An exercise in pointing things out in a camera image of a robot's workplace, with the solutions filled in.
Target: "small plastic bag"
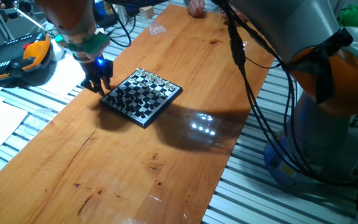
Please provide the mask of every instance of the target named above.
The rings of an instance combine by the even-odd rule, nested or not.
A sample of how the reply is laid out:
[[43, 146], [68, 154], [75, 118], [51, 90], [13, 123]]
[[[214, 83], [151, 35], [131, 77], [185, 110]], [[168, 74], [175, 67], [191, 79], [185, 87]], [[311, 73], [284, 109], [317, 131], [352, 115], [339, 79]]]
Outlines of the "small plastic bag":
[[159, 24], [156, 21], [151, 22], [146, 27], [146, 29], [150, 32], [151, 35], [157, 35], [157, 34], [167, 31], [163, 26], [161, 26], [161, 24]]

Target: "scratch on wood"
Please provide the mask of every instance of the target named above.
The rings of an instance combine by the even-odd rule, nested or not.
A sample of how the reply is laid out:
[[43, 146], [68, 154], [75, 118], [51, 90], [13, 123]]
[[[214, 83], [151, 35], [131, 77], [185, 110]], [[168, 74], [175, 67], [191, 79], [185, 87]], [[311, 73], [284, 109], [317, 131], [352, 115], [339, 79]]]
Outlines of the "scratch on wood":
[[159, 171], [159, 172], [161, 172], [160, 170], [158, 170], [157, 168], [154, 168], [154, 167], [152, 167], [152, 166], [149, 166], [151, 169], [153, 169], [153, 170], [157, 170], [157, 171]]
[[[71, 163], [74, 161], [75, 157], [78, 155], [78, 153], [81, 151], [81, 149], [84, 147], [84, 145], [88, 142], [88, 140], [92, 137], [92, 135], [96, 132], [96, 130], [94, 130], [92, 132], [92, 134], [89, 136], [89, 138], [84, 142], [84, 144], [82, 144], [82, 146], [80, 147], [80, 149], [77, 151], [77, 153], [74, 155], [74, 157], [71, 159], [70, 163], [68, 164], [68, 166], [66, 167], [66, 169], [63, 171], [62, 175], [60, 176], [59, 180], [65, 175], [67, 169], [69, 168], [69, 166], [71, 165]], [[44, 206], [46, 204], [48, 204], [48, 201], [50, 199], [50, 197], [53, 195], [53, 193], [55, 192], [56, 188], [58, 186], [58, 183], [57, 185], [53, 188], [52, 192], [49, 194], [49, 196], [47, 198], [45, 198], [44, 202], [41, 203], [38, 208], [37, 208], [37, 212], [36, 212], [36, 216], [34, 218], [34, 222], [38, 220], [38, 217], [40, 216], [41, 214], [41, 211], [44, 209]]]
[[94, 131], [92, 132], [92, 134], [89, 136], [89, 138], [84, 142], [84, 144], [82, 144], [82, 146], [80, 147], [80, 149], [79, 149], [79, 150], [77, 151], [77, 153], [73, 156], [73, 158], [71, 159], [70, 163], [68, 164], [68, 166], [66, 167], [65, 171], [63, 172], [62, 177], [63, 177], [63, 175], [65, 175], [65, 173], [66, 173], [67, 169], [69, 168], [69, 166], [73, 163], [75, 157], [80, 153], [81, 149], [82, 149], [82, 148], [84, 147], [84, 145], [89, 141], [89, 139], [91, 139], [92, 135], [93, 135], [95, 132], [96, 132], [96, 130], [94, 130]]
[[85, 205], [92, 199], [92, 197], [93, 197], [93, 195], [89, 196], [89, 197], [84, 201], [84, 203], [82, 204], [81, 208], [80, 208], [79, 211], [78, 211], [78, 215], [81, 214], [82, 209], [84, 209]]

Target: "wooden tabletop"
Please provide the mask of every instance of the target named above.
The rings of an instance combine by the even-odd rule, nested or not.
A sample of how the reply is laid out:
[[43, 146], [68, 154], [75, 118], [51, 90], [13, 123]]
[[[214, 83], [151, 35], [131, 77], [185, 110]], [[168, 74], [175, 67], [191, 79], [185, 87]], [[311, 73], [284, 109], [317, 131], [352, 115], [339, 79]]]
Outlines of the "wooden tabletop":
[[[115, 59], [112, 84], [141, 67], [183, 93], [142, 129], [82, 91], [0, 171], [0, 224], [201, 221], [250, 106], [219, 14], [169, 5], [156, 21], [167, 31], [143, 31]], [[271, 65], [240, 33], [248, 57]], [[257, 94], [267, 70], [246, 70]]]

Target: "orange device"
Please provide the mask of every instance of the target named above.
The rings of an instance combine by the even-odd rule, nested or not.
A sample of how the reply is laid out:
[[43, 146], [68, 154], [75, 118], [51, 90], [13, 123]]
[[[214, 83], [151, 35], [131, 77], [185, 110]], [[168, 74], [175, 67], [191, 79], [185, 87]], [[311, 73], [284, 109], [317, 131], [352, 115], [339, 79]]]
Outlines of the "orange device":
[[49, 36], [29, 34], [0, 46], [0, 81], [20, 78], [23, 73], [45, 68], [52, 46]]

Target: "chessboard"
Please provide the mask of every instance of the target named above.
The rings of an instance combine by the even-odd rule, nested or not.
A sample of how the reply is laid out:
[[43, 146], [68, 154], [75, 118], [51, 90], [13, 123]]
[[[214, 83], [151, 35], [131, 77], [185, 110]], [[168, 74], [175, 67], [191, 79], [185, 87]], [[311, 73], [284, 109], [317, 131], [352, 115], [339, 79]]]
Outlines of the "chessboard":
[[146, 128], [182, 91], [182, 87], [138, 68], [101, 103]]

